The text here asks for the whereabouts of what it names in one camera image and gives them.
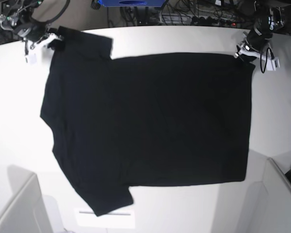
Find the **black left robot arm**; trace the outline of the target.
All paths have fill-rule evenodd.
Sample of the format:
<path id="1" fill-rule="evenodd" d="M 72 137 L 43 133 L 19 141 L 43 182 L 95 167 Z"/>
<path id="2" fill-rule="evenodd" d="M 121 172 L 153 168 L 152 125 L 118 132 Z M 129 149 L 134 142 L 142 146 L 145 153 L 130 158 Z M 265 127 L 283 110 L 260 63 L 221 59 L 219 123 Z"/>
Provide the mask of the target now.
<path id="1" fill-rule="evenodd" d="M 236 59 L 252 62 L 262 59 L 263 50 L 270 45 L 273 33 L 284 26 L 281 7 L 277 0 L 256 0 L 254 24 L 249 32 L 243 32 L 242 41 L 236 45 Z"/>

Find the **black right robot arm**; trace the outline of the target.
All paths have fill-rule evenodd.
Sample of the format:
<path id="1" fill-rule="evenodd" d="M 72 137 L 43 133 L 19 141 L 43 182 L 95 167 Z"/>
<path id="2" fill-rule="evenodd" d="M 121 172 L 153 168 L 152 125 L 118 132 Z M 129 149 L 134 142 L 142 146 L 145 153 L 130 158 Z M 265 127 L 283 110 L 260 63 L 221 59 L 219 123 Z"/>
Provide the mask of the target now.
<path id="1" fill-rule="evenodd" d="M 42 3 L 42 0 L 16 0 L 7 13 L 0 14 L 0 27 L 12 32 L 25 43 L 26 56 L 40 48 L 53 47 L 56 41 L 63 40 L 63 36 L 50 26 L 66 11 L 70 1 L 66 0 L 63 8 L 53 18 L 39 21 L 32 15 Z"/>

